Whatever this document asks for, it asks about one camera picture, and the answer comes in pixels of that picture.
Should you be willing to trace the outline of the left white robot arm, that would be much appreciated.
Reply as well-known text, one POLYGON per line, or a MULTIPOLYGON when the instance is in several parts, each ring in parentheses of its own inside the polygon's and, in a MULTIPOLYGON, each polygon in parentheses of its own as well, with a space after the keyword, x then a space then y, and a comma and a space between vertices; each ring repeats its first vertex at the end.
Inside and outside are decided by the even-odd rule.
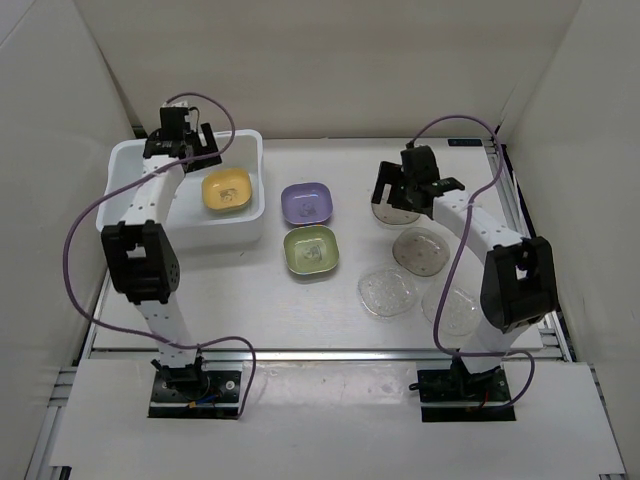
POLYGON ((180 265, 164 228, 186 175, 222 163, 211 125, 191 121, 187 102, 159 109, 160 127, 145 141, 143 176, 120 220, 101 231, 101 243, 115 290, 133 304, 157 342, 152 362, 161 382, 189 401, 205 397, 211 377, 202 369, 175 292, 180 265))

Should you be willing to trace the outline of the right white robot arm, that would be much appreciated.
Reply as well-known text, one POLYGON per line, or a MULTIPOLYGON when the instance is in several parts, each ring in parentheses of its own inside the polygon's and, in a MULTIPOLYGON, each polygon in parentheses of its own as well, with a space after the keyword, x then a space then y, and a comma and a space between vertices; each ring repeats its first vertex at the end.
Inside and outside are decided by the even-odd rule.
POLYGON ((380 163, 371 197, 373 204, 427 216, 459 239, 457 256, 469 250, 483 265, 482 319, 455 355, 463 366, 449 375, 450 390, 464 400, 484 389, 484 374, 500 366, 523 331, 558 307, 549 241, 503 225, 476 203, 478 195, 442 178, 431 147, 419 146, 403 150, 399 164, 380 163))

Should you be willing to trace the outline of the yellow panda plate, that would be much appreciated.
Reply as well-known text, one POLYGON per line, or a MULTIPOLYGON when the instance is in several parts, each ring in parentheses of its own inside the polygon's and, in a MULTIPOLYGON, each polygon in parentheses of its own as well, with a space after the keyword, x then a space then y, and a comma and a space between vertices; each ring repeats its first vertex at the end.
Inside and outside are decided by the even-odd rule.
POLYGON ((252 198, 252 185, 249 173, 242 168, 229 168, 214 171, 201 183, 202 201, 210 198, 252 198))

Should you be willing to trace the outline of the light green panda plate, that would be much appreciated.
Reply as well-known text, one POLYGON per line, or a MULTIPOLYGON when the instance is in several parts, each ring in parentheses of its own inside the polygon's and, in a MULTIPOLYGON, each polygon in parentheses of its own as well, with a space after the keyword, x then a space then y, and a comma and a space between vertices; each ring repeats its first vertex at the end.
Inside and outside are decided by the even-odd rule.
POLYGON ((239 212, 245 210, 251 204, 250 199, 234 199, 234 198, 222 198, 222 199, 206 199, 203 201, 205 207, 217 215, 231 214, 232 212, 239 212))

